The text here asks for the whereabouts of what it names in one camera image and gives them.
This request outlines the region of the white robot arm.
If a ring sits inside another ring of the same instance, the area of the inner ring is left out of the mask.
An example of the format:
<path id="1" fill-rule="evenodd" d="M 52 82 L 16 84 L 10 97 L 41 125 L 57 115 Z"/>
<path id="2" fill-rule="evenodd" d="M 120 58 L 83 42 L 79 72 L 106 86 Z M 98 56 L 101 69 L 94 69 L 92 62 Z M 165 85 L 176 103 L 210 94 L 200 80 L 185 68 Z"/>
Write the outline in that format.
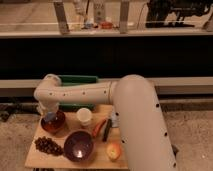
<path id="1" fill-rule="evenodd" d="M 61 102 L 110 104 L 118 115 L 121 140 L 130 171 L 178 171 L 155 87 L 140 75 L 117 81 L 63 86 L 46 75 L 34 91 L 43 112 L 55 112 Z"/>

